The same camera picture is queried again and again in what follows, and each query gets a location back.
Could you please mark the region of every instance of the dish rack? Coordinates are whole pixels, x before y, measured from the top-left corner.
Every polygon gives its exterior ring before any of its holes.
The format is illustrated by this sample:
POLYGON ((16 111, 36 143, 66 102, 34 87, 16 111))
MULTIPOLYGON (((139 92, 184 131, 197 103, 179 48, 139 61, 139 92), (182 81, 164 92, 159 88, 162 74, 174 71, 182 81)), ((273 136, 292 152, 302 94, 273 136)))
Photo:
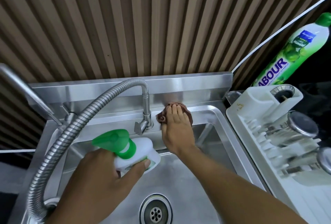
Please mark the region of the dish rack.
POLYGON ((287 160, 318 147, 320 139, 306 139, 276 147, 265 126, 292 109, 302 98, 294 94, 279 102, 270 92, 279 85, 249 87, 226 110, 226 115, 256 164, 271 193, 295 210, 309 224, 331 223, 331 176, 324 171, 288 174, 287 160))

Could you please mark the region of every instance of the brown cloth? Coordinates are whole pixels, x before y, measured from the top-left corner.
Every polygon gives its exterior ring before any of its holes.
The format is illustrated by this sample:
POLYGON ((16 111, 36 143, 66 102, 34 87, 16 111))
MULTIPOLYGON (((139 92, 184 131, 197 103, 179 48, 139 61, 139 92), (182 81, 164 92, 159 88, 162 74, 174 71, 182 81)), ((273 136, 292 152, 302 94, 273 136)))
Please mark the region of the brown cloth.
POLYGON ((191 125, 193 124, 193 119, 192 119, 192 114, 191 112, 187 109, 186 105, 184 105, 183 103, 180 103, 180 102, 170 102, 164 109, 162 112, 160 112, 158 115, 156 115, 156 119, 159 123, 167 123, 167 107, 168 106, 172 106, 172 105, 180 105, 182 107, 182 111, 184 113, 187 114, 189 120, 190 120, 190 123, 191 125))

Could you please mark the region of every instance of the sink drain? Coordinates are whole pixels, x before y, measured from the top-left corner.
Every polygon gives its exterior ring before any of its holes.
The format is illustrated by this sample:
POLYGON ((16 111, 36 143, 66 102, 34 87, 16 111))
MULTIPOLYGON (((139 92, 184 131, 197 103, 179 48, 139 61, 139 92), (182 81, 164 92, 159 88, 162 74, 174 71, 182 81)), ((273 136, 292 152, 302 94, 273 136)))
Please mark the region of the sink drain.
POLYGON ((172 209, 166 197, 161 194, 148 196, 140 207, 141 224, 170 224, 172 209))

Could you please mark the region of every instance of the wire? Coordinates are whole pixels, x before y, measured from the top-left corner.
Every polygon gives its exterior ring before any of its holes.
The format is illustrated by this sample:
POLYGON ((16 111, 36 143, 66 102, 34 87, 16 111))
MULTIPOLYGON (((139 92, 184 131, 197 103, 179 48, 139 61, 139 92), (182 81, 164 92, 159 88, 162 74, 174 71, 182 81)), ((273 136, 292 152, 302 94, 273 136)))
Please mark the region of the wire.
POLYGON ((325 0, 320 0, 318 1, 316 4, 312 5, 311 7, 309 7, 308 9, 306 9, 303 13, 301 13, 299 16, 297 16, 295 19, 293 19, 292 21, 288 22, 286 25, 284 25, 282 28, 280 28, 278 31, 276 31, 274 34, 272 34, 270 37, 268 37, 265 41, 263 41, 261 44, 259 44, 257 47, 254 48, 254 50, 252 50, 246 57, 244 57, 235 67, 234 69, 231 71, 232 73, 238 69, 238 67, 246 60, 248 59, 254 52, 256 52, 261 46, 263 46, 266 42, 268 42, 269 40, 271 40, 274 36, 276 36, 277 34, 279 34, 282 30, 284 30, 286 27, 288 27, 289 25, 293 24, 295 21, 297 21, 300 17, 302 17, 303 15, 305 15, 306 13, 310 12, 312 9, 314 9, 316 6, 318 6, 319 4, 321 4, 322 2, 324 2, 325 0))
POLYGON ((0 150, 0 154, 8 154, 11 152, 35 152, 35 149, 13 149, 13 150, 0 150))

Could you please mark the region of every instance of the right hand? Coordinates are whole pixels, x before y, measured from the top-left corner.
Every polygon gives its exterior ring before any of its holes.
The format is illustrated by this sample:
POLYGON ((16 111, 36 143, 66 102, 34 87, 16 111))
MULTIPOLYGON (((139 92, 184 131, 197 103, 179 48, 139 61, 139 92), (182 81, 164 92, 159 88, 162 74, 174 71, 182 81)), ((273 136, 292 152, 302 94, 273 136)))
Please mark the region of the right hand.
POLYGON ((190 120, 180 105, 167 107, 167 124, 162 124, 162 139, 168 150, 177 156, 195 147, 190 120))

